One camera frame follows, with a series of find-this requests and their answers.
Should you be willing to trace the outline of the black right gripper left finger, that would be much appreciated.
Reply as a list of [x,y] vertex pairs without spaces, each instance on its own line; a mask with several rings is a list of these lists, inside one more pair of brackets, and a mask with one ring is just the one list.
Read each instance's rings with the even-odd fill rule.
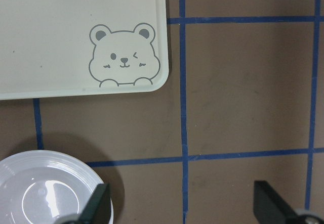
[[89,198],[83,212],[78,218],[79,223],[105,224],[110,221],[110,186],[98,184]]

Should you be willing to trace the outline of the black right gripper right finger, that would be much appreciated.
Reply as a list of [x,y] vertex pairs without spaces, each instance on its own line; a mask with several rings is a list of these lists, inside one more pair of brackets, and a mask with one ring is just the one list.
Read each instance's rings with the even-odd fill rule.
[[298,222],[297,213],[267,181],[254,181],[253,213],[260,224]]

